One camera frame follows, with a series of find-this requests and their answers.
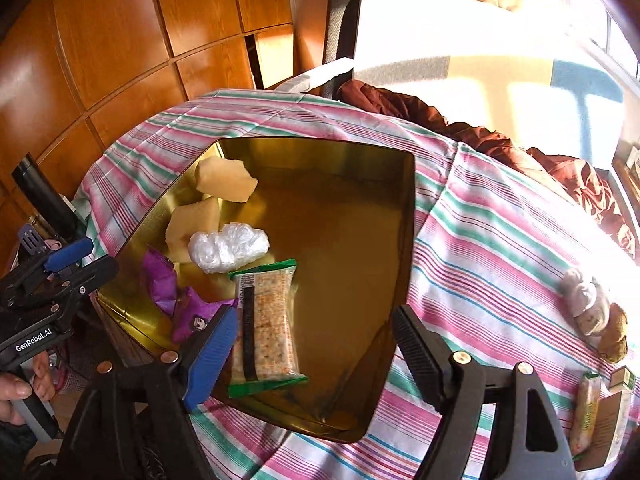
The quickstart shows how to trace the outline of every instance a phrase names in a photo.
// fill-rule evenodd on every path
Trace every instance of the cardboard box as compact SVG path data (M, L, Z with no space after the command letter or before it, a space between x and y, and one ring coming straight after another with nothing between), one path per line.
M636 161L629 168L629 175L640 186L640 158L636 158Z
M611 374L609 391L612 394L618 392L632 392L636 387L636 376L629 368L623 366Z
M600 399L591 445L575 463L576 471L597 469L618 457L631 407L631 392Z

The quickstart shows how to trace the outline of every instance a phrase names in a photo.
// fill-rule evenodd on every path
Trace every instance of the plastic packaging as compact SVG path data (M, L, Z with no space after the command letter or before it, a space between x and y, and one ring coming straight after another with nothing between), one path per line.
M238 298L229 397L306 381L300 373L290 312L295 260L232 272Z
M569 449L573 456L584 452L591 445L601 384L602 378L598 374L584 374L578 386L574 424L569 434Z
M154 303L168 316L174 314L178 275L174 263L160 251L148 246L142 258L140 279Z
M175 304L174 330L171 334L171 340L176 344L181 344L187 341L193 333L204 330L211 318L224 304L236 306L238 302L225 300L207 303L192 287L185 288Z
M226 224L217 233L197 232L189 241L191 261L209 274L239 269L268 250L269 239L264 231L239 223Z
M591 308L596 301L596 285L593 275L579 267L572 267L565 272L560 282L560 289L573 317L580 316Z

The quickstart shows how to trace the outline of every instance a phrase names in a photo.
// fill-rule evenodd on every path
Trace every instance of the white plastic bag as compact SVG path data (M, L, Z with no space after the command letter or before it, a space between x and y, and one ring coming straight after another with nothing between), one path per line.
M268 250L266 233L247 224L226 224L220 232L197 232L189 240L191 261L209 274L239 269Z

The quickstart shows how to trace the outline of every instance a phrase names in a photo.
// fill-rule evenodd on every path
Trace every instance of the cheese chunk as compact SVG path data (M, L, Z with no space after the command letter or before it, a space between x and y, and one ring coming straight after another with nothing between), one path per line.
M175 208L164 232L169 259L176 264L189 263L191 258L188 247L191 235L198 231L212 233L218 230L219 224L220 208L215 197Z
M210 156L196 167L196 188L229 202L246 202L258 181L244 168L242 160Z

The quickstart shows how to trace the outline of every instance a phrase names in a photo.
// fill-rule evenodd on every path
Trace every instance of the black tube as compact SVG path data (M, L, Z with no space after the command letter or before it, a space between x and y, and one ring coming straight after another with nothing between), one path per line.
M351 57L356 48L360 0L327 0L326 29L324 32L324 54L322 64L341 57ZM335 99L342 83L351 79L352 71L340 74L322 86L321 95Z
M12 171L11 176L29 202L56 233L66 241L72 241L76 236L78 217L53 189L36 161L33 160L31 153L25 155Z

